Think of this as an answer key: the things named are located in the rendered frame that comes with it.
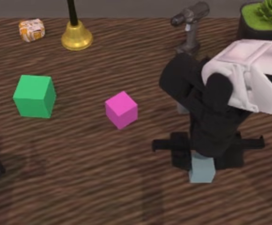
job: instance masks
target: pink cube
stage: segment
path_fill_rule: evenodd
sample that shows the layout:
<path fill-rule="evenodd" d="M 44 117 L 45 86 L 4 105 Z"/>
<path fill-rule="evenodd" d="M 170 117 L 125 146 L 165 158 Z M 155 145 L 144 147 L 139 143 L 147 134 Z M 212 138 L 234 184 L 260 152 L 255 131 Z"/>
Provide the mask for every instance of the pink cube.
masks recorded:
<path fill-rule="evenodd" d="M 125 91 L 105 101 L 106 115 L 112 123 L 122 129 L 138 118 L 138 105 Z"/>

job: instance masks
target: gold lamp base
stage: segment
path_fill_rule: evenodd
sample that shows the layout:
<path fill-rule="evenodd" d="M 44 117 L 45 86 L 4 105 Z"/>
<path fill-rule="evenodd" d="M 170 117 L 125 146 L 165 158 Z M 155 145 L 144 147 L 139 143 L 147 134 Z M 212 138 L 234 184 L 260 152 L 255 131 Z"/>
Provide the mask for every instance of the gold lamp base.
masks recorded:
<path fill-rule="evenodd" d="M 66 31 L 61 38 L 64 48 L 71 51 L 79 51 L 88 48 L 93 41 L 93 36 L 89 30 L 87 30 L 81 21 L 78 21 L 77 26 L 72 26 L 68 22 Z"/>

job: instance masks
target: black pot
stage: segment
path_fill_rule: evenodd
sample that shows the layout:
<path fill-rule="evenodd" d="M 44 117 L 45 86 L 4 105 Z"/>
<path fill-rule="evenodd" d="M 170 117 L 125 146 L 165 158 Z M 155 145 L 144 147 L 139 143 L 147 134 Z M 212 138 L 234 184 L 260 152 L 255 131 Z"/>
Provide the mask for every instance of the black pot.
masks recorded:
<path fill-rule="evenodd" d="M 237 40 L 240 39 L 256 39 L 256 40 L 269 40 L 272 41 L 272 30 L 255 30 L 247 25 L 243 15 L 242 15 L 242 8 L 249 4 L 255 4 L 258 2 L 253 3 L 246 3 L 243 4 L 240 8 L 240 21 L 238 26 L 238 32 L 237 32 Z"/>

